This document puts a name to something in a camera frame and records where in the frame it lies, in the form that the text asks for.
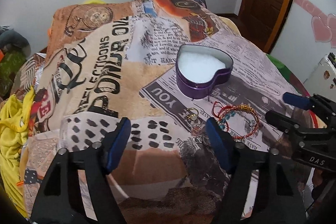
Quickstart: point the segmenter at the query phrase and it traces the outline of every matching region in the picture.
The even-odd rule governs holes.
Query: baseboard
[[[219,17],[238,18],[236,14],[216,14]]]

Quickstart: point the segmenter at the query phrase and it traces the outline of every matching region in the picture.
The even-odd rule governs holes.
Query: beaded bracelet
[[[223,107],[221,105],[222,108],[219,111],[219,113],[216,115],[214,113],[214,107],[216,106],[217,103],[220,104],[220,102],[215,102],[214,103],[214,106],[212,108],[212,114],[216,118],[218,118],[218,125],[222,130],[224,129],[224,126],[226,126],[226,131],[227,132],[229,130],[227,120],[230,119],[230,117],[233,117],[234,115],[236,115],[237,111],[250,113],[254,117],[254,121],[249,122],[249,126],[251,127],[251,131],[244,136],[233,137],[235,140],[245,139],[245,138],[250,137],[251,135],[253,135],[257,132],[257,130],[260,126],[260,120],[259,120],[257,112],[252,107],[250,107],[249,105],[244,105],[244,104],[241,104],[241,105],[238,105],[238,106],[225,106],[225,107]]]

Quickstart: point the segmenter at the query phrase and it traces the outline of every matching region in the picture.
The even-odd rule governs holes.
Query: yellow blanket
[[[27,216],[22,193],[16,183],[20,180],[19,150],[28,138],[28,121],[34,99],[34,89],[20,102],[13,94],[0,111],[0,172],[10,200],[18,211]]]

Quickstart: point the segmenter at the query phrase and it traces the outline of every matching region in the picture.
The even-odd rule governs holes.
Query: screw
[[[242,142],[236,142],[235,146],[238,149],[243,149],[245,147],[245,145]]]
[[[68,150],[66,148],[61,148],[60,150],[57,151],[58,154],[64,155]]]
[[[273,155],[278,155],[279,154],[279,150],[277,150],[276,148],[272,148],[270,150],[270,152],[273,154]]]
[[[93,147],[94,149],[100,148],[100,147],[101,147],[101,142],[94,142],[94,143],[92,144],[92,147]]]

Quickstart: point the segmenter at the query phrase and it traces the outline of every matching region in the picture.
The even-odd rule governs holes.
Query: metal tin
[[[226,65],[225,69],[219,69],[215,72],[214,77],[206,83],[195,83],[183,76],[179,70],[179,56],[181,52],[196,52],[201,54],[209,54],[216,57]],[[215,85],[220,85],[227,82],[231,76],[233,69],[233,59],[226,52],[219,49],[200,46],[200,45],[182,45],[177,53],[176,59],[176,83],[181,92],[192,99],[202,99],[211,94]]]

